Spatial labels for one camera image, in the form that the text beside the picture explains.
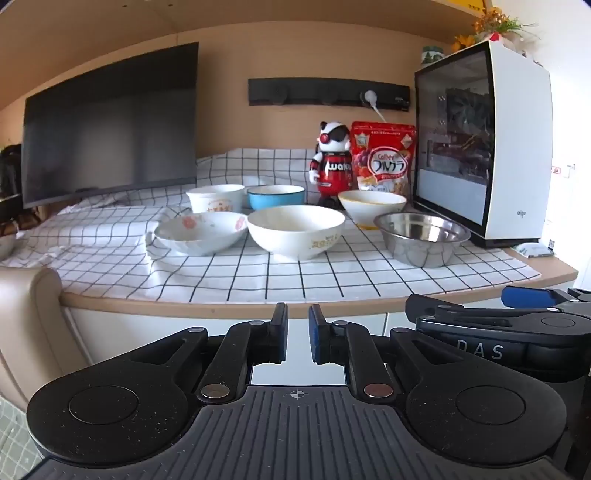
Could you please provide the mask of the stainless steel bowl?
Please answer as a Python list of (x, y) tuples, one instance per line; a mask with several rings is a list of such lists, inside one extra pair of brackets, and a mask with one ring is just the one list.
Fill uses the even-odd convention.
[(424, 213), (390, 213), (375, 218), (387, 250), (401, 263), (418, 268), (447, 266), (471, 232), (451, 220)]

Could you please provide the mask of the yellow rimmed white bowl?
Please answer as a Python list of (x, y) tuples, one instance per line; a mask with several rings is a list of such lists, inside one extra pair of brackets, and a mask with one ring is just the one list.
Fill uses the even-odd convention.
[(376, 230), (375, 218), (403, 211), (407, 198), (390, 192), (349, 190), (339, 193), (339, 202), (356, 226)]

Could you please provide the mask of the blue enamel bowl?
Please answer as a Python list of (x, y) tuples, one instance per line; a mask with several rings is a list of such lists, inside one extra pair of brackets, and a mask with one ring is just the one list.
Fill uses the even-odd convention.
[(277, 206), (302, 205), (305, 189), (297, 185), (263, 185), (249, 187), (247, 197), (252, 210), (259, 211)]

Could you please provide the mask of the white printed paper bowl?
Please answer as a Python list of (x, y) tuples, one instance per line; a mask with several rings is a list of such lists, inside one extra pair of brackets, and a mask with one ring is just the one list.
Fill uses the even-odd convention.
[(186, 192), (193, 213), (235, 212), (242, 213), (245, 186), (221, 184), (196, 187)]

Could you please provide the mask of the small white packet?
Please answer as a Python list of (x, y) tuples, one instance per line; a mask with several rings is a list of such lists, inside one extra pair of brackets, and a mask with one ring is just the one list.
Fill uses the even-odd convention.
[(552, 257), (554, 255), (551, 248), (537, 242), (525, 242), (513, 246), (512, 250), (528, 259)]

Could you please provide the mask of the beige chair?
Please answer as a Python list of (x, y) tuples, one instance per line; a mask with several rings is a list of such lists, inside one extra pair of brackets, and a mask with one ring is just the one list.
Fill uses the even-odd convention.
[(1, 396), (25, 410), (37, 390), (90, 361), (62, 311), (56, 271), (3, 267), (0, 282)]

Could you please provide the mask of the white glass PC case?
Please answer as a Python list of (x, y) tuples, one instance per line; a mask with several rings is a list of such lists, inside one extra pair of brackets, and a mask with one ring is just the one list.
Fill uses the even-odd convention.
[(542, 236), (551, 181), (549, 73), (483, 41), (415, 73), (417, 208), (484, 248)]

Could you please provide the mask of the red Calbee cereal bag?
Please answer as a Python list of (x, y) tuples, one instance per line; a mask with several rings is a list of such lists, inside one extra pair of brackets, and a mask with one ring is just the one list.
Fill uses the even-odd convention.
[(356, 188), (408, 197), (415, 149), (414, 125), (353, 122), (351, 154)]

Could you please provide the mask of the red panda robot figurine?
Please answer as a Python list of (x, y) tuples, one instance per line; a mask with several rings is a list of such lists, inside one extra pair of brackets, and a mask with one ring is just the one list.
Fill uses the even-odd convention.
[(318, 188), (318, 205), (342, 209), (339, 193), (353, 188), (353, 159), (349, 128), (341, 122), (320, 123), (315, 155), (308, 167), (308, 181)]

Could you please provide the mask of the floral white shallow bowl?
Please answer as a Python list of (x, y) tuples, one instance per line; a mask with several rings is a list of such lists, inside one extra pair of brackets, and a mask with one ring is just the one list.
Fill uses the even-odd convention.
[(188, 256), (209, 256), (235, 245), (247, 233), (247, 216), (219, 211), (180, 215), (160, 222), (154, 237), (165, 247)]

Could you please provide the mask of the white checkered tablecloth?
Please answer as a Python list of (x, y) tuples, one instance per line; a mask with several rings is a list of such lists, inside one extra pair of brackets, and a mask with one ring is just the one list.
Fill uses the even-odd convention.
[(338, 302), (472, 291), (531, 281), (535, 269), (500, 249), (466, 245), (449, 265), (403, 264), (382, 235), (346, 222), (328, 251), (297, 261), (250, 238), (211, 256), (176, 253), (157, 224), (190, 211), (186, 186), (99, 194), (18, 234), (6, 267), (49, 267), (66, 292), (168, 303)]

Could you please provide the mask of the green lidded jar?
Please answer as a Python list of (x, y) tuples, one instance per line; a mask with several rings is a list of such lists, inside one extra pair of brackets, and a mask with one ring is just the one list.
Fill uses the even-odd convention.
[(424, 46), (421, 53), (421, 67), (425, 68), (445, 58), (444, 50), (439, 46)]

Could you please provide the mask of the yellow flower bouquet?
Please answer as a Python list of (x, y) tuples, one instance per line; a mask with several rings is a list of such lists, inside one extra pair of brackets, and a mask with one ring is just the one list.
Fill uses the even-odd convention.
[(474, 32), (469, 35), (457, 35), (452, 44), (456, 53), (484, 41), (500, 42), (505, 47), (524, 55), (525, 40), (523, 34), (532, 24), (524, 24), (517, 18), (505, 14), (500, 8), (493, 7), (476, 20)]

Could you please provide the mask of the black flat monitor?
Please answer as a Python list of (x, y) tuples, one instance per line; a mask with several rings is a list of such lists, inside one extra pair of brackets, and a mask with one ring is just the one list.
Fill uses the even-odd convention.
[(148, 52), (28, 97), (24, 204), (191, 180), (198, 51), (189, 43)]

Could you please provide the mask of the black wall power strip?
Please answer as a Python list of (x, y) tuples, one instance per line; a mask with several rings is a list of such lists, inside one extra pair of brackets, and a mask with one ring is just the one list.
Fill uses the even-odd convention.
[(366, 93), (377, 94), (377, 107), (408, 112), (411, 88), (384, 82), (338, 78), (280, 77), (249, 79), (250, 106), (369, 106)]

